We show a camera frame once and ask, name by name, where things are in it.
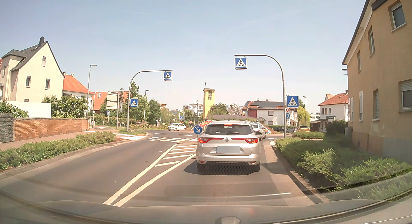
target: car rear window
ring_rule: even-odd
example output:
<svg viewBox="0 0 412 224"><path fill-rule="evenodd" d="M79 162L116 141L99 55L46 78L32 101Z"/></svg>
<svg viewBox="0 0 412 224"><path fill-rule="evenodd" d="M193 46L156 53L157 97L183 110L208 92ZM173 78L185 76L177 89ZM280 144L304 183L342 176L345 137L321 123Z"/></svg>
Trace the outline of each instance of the car rear window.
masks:
<svg viewBox="0 0 412 224"><path fill-rule="evenodd" d="M249 125L212 124L206 127L205 133L208 135L248 135L252 133L252 129Z"/></svg>

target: curb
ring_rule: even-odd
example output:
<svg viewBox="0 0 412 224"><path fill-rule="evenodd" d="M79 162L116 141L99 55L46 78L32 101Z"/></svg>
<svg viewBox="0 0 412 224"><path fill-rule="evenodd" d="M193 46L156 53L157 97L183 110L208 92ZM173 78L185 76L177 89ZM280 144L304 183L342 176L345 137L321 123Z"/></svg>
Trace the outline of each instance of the curb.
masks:
<svg viewBox="0 0 412 224"><path fill-rule="evenodd" d="M289 164L286 158L283 157L280 150L275 147L276 141L271 141L270 146L272 147L273 151L275 152L276 156L278 157L279 161L285 166L286 170L288 171L289 176L295 182L295 184L302 190L302 192L307 195L315 204L317 203L325 203L330 202L322 193L320 193L317 189L312 187L305 179L303 179L299 174L295 172L293 167Z"/></svg>

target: chimney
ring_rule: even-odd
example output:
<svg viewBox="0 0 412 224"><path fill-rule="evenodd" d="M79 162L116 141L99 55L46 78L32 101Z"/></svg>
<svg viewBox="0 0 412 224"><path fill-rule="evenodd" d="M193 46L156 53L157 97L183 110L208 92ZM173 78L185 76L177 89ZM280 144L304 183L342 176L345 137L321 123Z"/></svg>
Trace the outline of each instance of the chimney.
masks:
<svg viewBox="0 0 412 224"><path fill-rule="evenodd" d="M38 47L40 47L40 45L43 44L43 43L44 43L44 37L42 36L42 37L40 37L40 41L39 41L39 46L38 46Z"/></svg>

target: blue traffic sign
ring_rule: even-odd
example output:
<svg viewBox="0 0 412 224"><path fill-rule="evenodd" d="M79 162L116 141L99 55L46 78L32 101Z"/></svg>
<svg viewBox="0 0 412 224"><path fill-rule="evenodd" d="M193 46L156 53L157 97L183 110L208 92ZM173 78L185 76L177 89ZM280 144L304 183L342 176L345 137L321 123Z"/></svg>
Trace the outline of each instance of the blue traffic sign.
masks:
<svg viewBox="0 0 412 224"><path fill-rule="evenodd" d="M195 134L200 134L200 133L202 133L202 127L200 126L200 125L196 125L194 128L193 128L193 132L195 133Z"/></svg>
<svg viewBox="0 0 412 224"><path fill-rule="evenodd" d="M171 81L172 80L172 72L165 72L163 75L163 80L165 81Z"/></svg>
<svg viewBox="0 0 412 224"><path fill-rule="evenodd" d="M139 99L130 99L130 107L137 107Z"/></svg>
<svg viewBox="0 0 412 224"><path fill-rule="evenodd" d="M246 57L234 58L234 69L248 69Z"/></svg>
<svg viewBox="0 0 412 224"><path fill-rule="evenodd" d="M287 108L298 108L299 107L299 96L298 95L286 95L286 107Z"/></svg>

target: car bumper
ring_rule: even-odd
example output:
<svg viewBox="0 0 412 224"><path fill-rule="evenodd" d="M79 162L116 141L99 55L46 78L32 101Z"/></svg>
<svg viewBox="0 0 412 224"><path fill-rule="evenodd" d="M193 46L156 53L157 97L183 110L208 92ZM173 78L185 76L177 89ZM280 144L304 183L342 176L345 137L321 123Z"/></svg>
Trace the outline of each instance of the car bumper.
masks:
<svg viewBox="0 0 412 224"><path fill-rule="evenodd" d="M247 162L249 165L260 164L259 153L252 153L248 156L216 156L216 155L205 155L204 153L199 154L196 157L196 161L199 164L214 164L214 163L240 163Z"/></svg>

